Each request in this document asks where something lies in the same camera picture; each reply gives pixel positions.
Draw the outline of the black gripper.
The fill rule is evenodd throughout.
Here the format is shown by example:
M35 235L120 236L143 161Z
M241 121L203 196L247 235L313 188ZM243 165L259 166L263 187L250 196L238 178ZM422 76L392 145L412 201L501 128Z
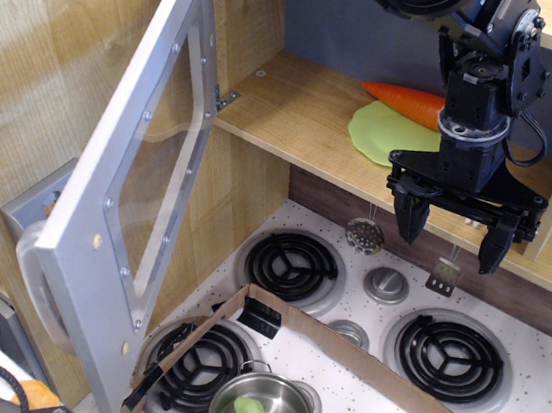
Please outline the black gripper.
M488 232L479 248L479 274L492 274L514 244L536 238L548 201L507 168L511 118L479 129L443 112L438 126L437 152L389 153L393 168L387 187L399 234L407 244L416 241L432 206L484 223Z

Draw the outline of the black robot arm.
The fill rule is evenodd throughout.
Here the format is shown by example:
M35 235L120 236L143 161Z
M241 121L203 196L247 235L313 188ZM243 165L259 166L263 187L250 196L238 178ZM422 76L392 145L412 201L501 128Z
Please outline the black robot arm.
M431 207L486 225L478 261L492 274L515 243L534 241L546 198L509 172L548 150L529 107L550 77L541 59L545 20L537 0L375 0L439 36L445 106L437 151L393 150L387 187L400 236L420 236Z

